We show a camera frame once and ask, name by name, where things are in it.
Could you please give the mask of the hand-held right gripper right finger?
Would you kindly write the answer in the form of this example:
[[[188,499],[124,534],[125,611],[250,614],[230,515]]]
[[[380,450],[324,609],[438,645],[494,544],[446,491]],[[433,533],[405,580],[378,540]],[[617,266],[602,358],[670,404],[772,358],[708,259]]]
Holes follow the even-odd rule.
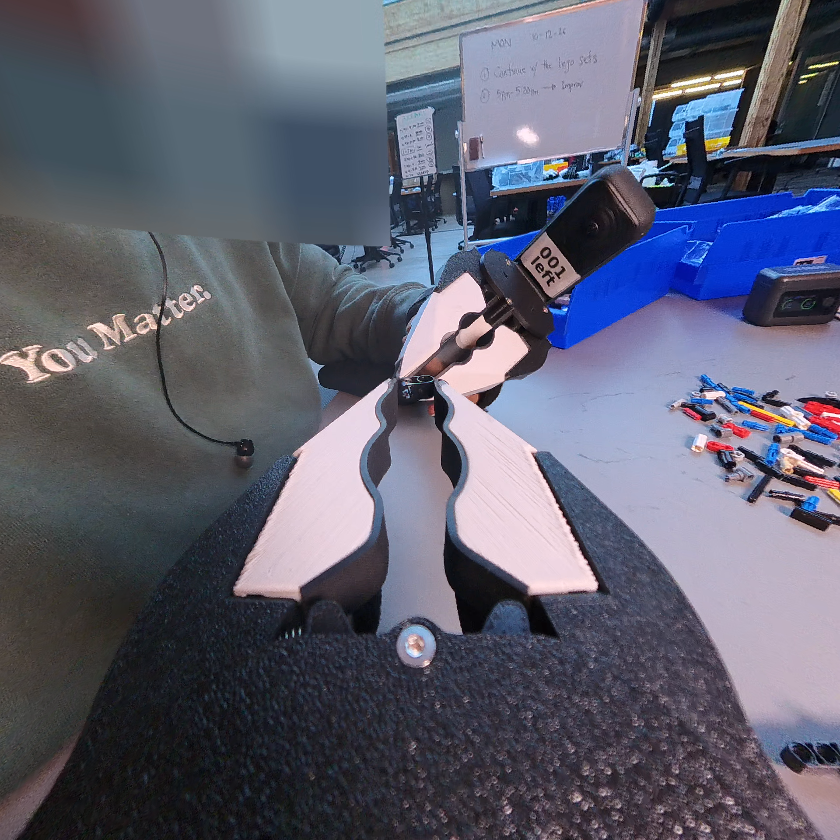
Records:
[[[549,631],[539,598],[596,592],[598,581],[545,479],[536,449],[443,381],[435,422],[448,500],[444,567],[460,626],[481,630],[501,601]]]

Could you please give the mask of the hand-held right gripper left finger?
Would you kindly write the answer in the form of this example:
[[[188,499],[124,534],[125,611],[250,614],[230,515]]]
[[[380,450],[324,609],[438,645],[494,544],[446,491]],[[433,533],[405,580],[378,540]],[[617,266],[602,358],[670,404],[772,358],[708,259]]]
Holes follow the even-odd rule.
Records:
[[[295,453],[296,463],[234,586],[304,606],[339,603],[357,629],[380,622],[388,568],[384,507],[377,489],[391,465],[397,419],[394,380],[385,381]]]

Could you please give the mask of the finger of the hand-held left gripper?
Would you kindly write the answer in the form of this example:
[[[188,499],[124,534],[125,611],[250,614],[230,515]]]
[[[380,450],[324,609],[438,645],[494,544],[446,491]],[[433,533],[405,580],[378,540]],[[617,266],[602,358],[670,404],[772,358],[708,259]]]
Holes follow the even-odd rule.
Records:
[[[488,382],[490,363],[479,341],[490,335],[480,284],[468,272],[439,283],[426,299],[399,357],[399,377],[442,376],[447,382]]]
[[[453,364],[437,375],[465,396],[488,391],[503,383],[508,372],[530,351],[522,334],[509,327],[499,326],[493,340],[486,346],[476,346],[469,358]]]

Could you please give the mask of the person's left forearm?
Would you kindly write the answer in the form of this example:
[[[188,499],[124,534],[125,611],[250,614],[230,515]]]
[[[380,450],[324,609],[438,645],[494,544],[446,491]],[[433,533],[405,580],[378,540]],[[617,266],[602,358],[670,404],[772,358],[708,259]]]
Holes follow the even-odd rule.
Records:
[[[272,244],[309,359],[322,383],[365,396],[393,376],[406,325],[431,287],[380,286],[315,245]]]

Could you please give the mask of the black earphone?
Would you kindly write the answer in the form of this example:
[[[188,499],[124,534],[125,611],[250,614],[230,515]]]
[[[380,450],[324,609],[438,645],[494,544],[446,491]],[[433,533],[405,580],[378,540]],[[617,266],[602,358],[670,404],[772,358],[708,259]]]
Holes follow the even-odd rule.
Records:
[[[162,349],[161,349],[161,337],[163,332],[163,317],[164,317],[164,310],[166,307],[166,300],[168,298],[168,285],[169,285],[169,273],[168,267],[165,259],[165,254],[163,248],[158,241],[157,237],[152,233],[148,232],[149,237],[152,240],[152,243],[158,253],[161,262],[162,268],[162,275],[163,275],[163,283],[162,283],[162,291],[161,291],[161,299],[159,304],[159,311],[157,313],[157,329],[155,334],[155,354],[156,354],[156,361],[158,366],[158,371],[161,380],[161,388],[163,391],[163,397],[165,403],[170,410],[171,414],[173,415],[174,419],[177,421],[178,424],[183,426],[188,432],[194,434],[195,436],[200,437],[207,442],[223,445],[227,447],[232,447],[235,449],[235,456],[234,462],[236,466],[241,469],[249,469],[254,462],[254,454],[255,454],[255,445],[254,442],[249,438],[240,438],[239,440],[223,440],[215,437],[210,437],[199,432],[189,423],[187,423],[180,414],[175,410],[172,399],[170,398],[170,394],[167,388],[166,377],[165,377],[165,368],[163,363],[163,356],[162,356]]]

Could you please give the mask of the printed paper chart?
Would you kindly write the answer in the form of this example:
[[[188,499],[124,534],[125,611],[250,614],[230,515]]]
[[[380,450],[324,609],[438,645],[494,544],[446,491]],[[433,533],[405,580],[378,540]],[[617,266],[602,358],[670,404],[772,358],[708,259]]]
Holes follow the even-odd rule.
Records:
[[[435,174],[434,108],[400,114],[395,123],[402,179]]]

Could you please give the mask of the whiteboard on stand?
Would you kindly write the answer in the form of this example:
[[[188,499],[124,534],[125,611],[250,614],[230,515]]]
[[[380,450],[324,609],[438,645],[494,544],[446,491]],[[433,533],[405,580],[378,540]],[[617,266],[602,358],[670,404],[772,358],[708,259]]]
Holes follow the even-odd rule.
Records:
[[[646,6],[583,3],[462,34],[460,181],[477,169],[616,148],[626,164]]]

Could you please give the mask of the pile of small building pieces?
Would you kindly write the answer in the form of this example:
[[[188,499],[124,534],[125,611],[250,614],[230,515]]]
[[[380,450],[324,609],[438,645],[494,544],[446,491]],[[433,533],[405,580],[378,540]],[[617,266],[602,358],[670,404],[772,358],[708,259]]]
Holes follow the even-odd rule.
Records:
[[[772,498],[811,529],[838,529],[837,392],[790,401],[777,390],[725,385],[702,374],[668,410],[698,424],[690,450],[713,454],[727,483],[749,488],[749,504]]]

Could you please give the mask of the black building-brick model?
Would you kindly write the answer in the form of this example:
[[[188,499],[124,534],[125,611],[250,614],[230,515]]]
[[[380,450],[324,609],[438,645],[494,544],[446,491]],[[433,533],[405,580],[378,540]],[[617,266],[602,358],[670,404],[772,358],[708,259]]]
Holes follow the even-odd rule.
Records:
[[[837,742],[789,742],[780,751],[782,763],[796,774],[838,773]]]

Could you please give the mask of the wooden support post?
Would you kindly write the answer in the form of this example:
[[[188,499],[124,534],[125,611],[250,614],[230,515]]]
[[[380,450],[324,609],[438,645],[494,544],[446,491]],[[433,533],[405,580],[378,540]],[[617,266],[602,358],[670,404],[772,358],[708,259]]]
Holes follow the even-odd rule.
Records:
[[[789,63],[799,40],[809,1],[781,1],[759,78],[742,127],[741,147],[765,145],[779,104]]]

